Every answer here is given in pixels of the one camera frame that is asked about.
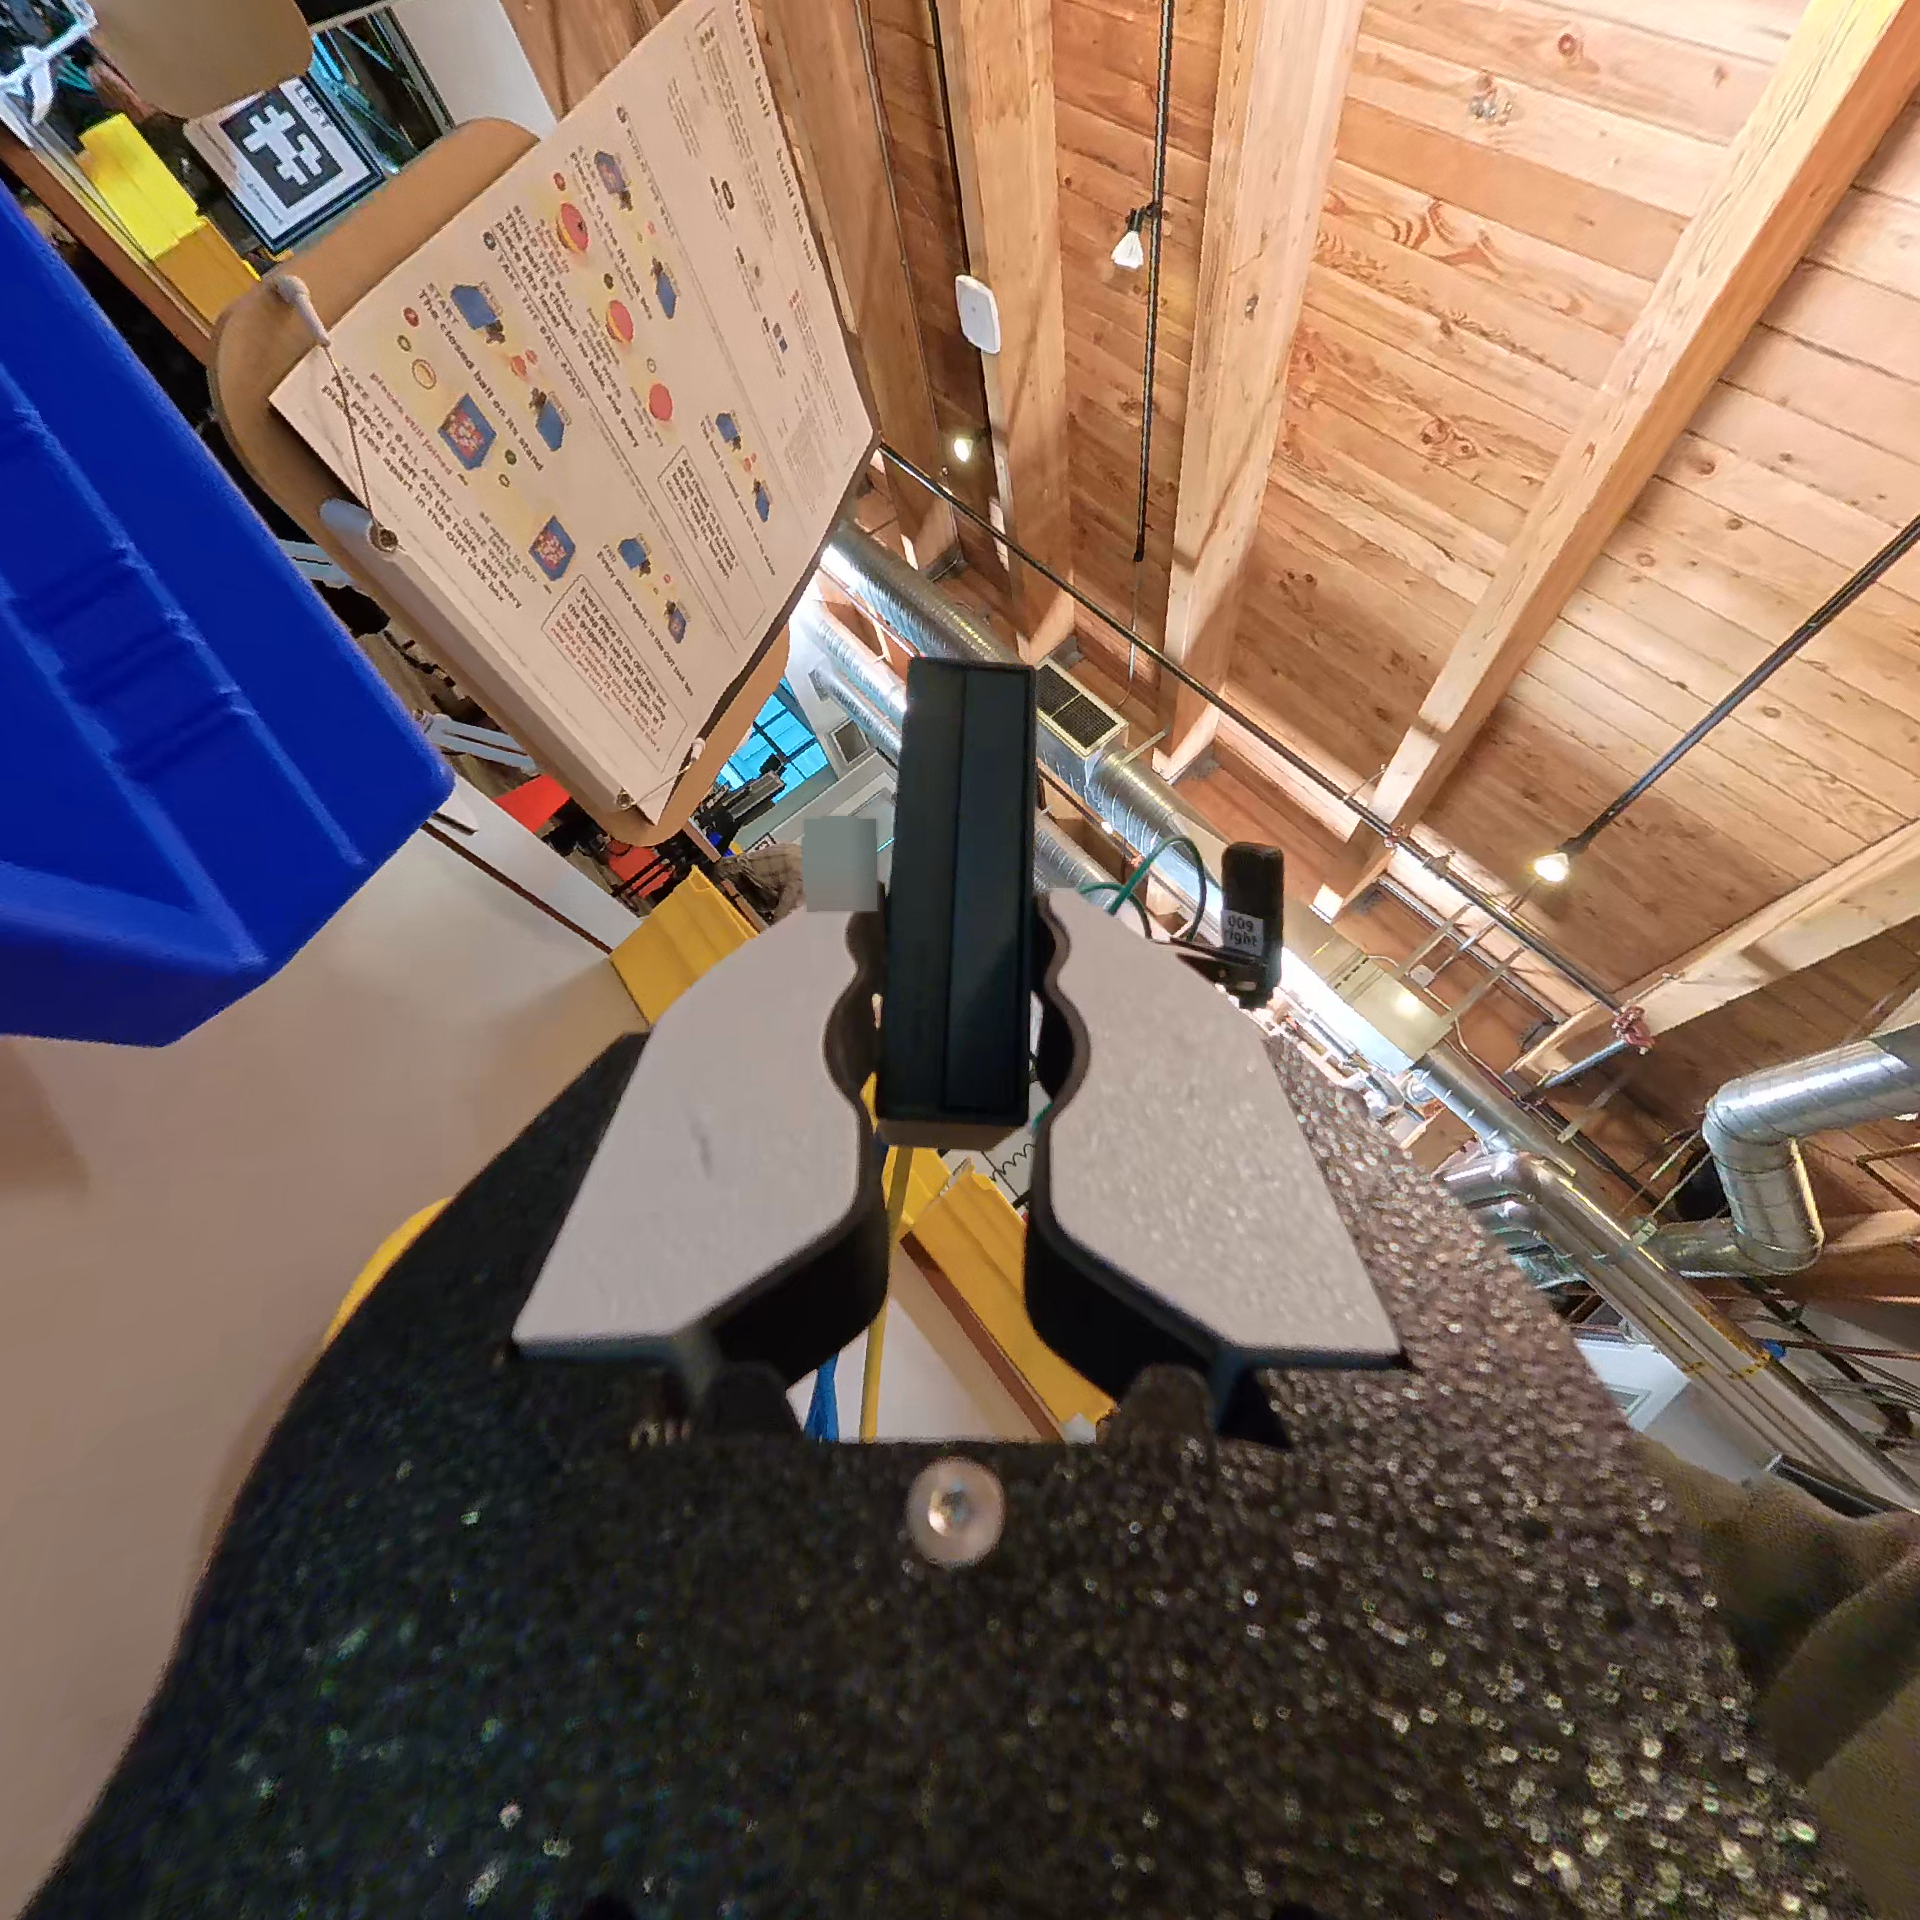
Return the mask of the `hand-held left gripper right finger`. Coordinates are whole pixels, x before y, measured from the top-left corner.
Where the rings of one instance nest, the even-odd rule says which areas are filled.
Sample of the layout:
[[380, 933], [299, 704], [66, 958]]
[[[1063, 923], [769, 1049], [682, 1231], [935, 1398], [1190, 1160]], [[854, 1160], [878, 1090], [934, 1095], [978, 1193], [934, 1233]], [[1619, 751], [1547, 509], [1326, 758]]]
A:
[[1406, 1365], [1257, 1024], [1079, 894], [1039, 901], [1024, 1312], [1114, 1406], [1156, 1370], [1215, 1430], [1279, 1430], [1268, 1374]]

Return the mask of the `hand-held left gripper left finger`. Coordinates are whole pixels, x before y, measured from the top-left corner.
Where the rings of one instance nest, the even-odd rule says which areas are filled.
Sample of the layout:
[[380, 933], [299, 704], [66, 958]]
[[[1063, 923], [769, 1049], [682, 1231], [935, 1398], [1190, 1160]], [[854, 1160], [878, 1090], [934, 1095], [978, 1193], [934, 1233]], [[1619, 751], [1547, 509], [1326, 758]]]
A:
[[890, 1282], [876, 1129], [882, 913], [803, 907], [643, 1040], [513, 1329], [528, 1361], [636, 1361], [697, 1402], [783, 1387], [873, 1323]]

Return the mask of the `black network switch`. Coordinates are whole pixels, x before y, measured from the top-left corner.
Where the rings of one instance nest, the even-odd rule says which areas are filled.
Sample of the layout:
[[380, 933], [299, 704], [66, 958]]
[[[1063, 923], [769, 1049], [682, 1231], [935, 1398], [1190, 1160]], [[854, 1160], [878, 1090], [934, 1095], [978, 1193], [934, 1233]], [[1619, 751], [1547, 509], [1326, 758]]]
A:
[[1028, 1117], [1039, 695], [1020, 663], [905, 677], [886, 905], [880, 1137], [992, 1146]]

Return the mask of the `blue plastic bin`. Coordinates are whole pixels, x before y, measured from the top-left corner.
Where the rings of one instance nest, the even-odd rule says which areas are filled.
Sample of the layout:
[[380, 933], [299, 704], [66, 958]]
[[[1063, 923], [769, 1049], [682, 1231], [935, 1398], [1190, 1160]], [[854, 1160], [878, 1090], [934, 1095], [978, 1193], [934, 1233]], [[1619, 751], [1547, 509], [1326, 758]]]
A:
[[6, 198], [2, 1032], [163, 1048], [281, 973], [454, 773]]

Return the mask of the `person's right forearm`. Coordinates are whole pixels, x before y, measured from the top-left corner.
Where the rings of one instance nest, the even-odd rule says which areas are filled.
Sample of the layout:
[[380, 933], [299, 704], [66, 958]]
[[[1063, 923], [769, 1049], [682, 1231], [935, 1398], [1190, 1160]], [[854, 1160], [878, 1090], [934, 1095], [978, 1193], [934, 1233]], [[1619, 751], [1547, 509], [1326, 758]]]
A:
[[1786, 1480], [1731, 1481], [1638, 1433], [1759, 1702], [1867, 1909], [1918, 1917], [1918, 1520], [1844, 1518]]

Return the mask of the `yellow plastic bin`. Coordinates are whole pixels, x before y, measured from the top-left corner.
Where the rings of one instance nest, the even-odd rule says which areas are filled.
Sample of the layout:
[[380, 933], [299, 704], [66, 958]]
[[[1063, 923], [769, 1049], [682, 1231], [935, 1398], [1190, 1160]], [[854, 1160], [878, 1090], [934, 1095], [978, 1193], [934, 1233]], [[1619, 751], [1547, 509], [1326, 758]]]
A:
[[121, 112], [81, 133], [81, 173], [134, 253], [209, 328], [256, 287], [256, 270]]
[[[614, 949], [610, 966], [648, 1021], [758, 936], [707, 879], [687, 881]], [[978, 1154], [915, 1152], [905, 1178], [897, 1327], [890, 1365], [862, 1387], [864, 1437], [1010, 1433], [1090, 1442], [1114, 1410], [1041, 1342], [1024, 1310], [1024, 1215], [1006, 1173], [1024, 1167], [1020, 1137]]]

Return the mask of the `black labelled device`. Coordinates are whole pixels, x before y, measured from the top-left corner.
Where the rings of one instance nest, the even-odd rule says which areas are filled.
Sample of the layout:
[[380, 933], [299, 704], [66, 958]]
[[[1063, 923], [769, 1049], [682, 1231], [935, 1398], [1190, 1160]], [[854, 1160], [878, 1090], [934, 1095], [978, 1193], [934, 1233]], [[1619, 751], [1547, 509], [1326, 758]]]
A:
[[1256, 1015], [1281, 991], [1284, 953], [1284, 861], [1279, 848], [1231, 845], [1220, 858], [1220, 901], [1211, 933], [1176, 942], [1190, 969]]

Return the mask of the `printed instruction poster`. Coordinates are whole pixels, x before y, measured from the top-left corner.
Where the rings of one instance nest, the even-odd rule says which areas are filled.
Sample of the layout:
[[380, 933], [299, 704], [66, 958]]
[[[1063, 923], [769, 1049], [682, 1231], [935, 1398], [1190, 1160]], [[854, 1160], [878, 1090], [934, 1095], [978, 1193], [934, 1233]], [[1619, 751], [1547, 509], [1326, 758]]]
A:
[[272, 409], [425, 640], [623, 841], [785, 635], [876, 425], [753, 5], [679, 5], [326, 320]]

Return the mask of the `black white marker sign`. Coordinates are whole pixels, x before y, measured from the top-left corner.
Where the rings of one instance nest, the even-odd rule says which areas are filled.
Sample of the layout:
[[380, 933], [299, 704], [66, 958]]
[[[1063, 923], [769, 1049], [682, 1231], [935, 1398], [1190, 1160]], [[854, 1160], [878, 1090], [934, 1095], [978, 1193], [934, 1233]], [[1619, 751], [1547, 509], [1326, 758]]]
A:
[[384, 183], [336, 111], [303, 78], [183, 121], [183, 138], [256, 240], [279, 255]]

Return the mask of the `duct vent grille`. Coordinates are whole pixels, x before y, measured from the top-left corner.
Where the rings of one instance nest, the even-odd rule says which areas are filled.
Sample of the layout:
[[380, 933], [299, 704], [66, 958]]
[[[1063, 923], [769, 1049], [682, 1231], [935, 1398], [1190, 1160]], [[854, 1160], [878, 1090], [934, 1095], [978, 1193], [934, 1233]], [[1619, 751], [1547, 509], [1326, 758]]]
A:
[[1034, 667], [1034, 675], [1041, 728], [1062, 744], [1066, 755], [1090, 761], [1126, 744], [1126, 718], [1071, 672], [1048, 658]]

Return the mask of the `silver elbow duct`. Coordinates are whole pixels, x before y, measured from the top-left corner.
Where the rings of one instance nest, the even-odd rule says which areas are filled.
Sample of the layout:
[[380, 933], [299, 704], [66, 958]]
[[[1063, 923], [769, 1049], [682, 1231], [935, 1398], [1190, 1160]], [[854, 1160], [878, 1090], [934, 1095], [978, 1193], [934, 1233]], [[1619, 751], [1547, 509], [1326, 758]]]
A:
[[1727, 1216], [1655, 1233], [1650, 1255], [1691, 1281], [1807, 1271], [1826, 1235], [1804, 1142], [1916, 1113], [1916, 1101], [1916, 1024], [1727, 1083], [1702, 1127]]

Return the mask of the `silver ventilation duct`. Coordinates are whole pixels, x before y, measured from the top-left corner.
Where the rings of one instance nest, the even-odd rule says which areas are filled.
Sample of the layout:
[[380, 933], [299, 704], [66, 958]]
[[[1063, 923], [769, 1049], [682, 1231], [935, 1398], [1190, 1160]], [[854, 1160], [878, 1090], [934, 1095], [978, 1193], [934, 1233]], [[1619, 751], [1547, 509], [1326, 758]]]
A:
[[[956, 605], [939, 586], [915, 571], [871, 536], [843, 520], [824, 551], [824, 576], [850, 598], [864, 616], [897, 635], [916, 656], [974, 666], [1020, 666], [972, 608]], [[1171, 891], [1199, 926], [1211, 921], [1220, 901], [1225, 841], [1207, 827], [1177, 792], [1142, 759], [1114, 746], [1097, 759], [1078, 761], [1043, 728], [1041, 768], [1139, 858], [1156, 855], [1152, 883]]]

